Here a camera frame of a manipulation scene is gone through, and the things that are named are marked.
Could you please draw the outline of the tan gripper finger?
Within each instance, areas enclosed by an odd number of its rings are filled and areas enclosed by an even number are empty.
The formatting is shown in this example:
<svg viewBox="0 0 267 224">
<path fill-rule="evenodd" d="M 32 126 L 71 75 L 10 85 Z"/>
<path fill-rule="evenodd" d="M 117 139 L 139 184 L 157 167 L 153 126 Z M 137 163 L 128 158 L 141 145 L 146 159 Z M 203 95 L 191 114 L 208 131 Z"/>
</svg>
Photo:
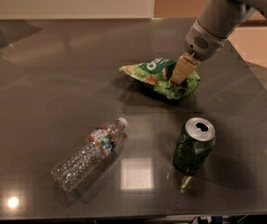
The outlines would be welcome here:
<svg viewBox="0 0 267 224">
<path fill-rule="evenodd" d="M 183 53 L 176 62 L 170 81 L 180 85 L 199 65 L 200 62 L 194 58 L 194 54 Z"/>
</svg>

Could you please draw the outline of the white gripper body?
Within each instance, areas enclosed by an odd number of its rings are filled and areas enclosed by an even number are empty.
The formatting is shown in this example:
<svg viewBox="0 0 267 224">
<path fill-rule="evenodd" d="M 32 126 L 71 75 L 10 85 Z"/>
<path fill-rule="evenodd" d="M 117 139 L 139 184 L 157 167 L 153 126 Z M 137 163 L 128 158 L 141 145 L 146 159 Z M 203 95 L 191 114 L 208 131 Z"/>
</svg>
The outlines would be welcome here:
<svg viewBox="0 0 267 224">
<path fill-rule="evenodd" d="M 215 32 L 197 19 L 186 35 L 185 51 L 203 62 L 212 58 L 222 49 L 227 39 L 228 35 L 223 34 L 222 30 Z"/>
</svg>

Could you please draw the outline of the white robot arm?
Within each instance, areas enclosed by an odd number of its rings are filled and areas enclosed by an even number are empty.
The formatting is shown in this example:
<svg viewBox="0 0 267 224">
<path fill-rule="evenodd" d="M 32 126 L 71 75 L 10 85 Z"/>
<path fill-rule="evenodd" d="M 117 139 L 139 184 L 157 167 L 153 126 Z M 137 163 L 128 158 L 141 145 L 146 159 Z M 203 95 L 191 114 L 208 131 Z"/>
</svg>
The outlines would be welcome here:
<svg viewBox="0 0 267 224">
<path fill-rule="evenodd" d="M 258 11 L 267 20 L 267 0 L 208 0 L 185 37 L 184 53 L 170 78 L 180 85 L 223 48 L 232 32 Z"/>
</svg>

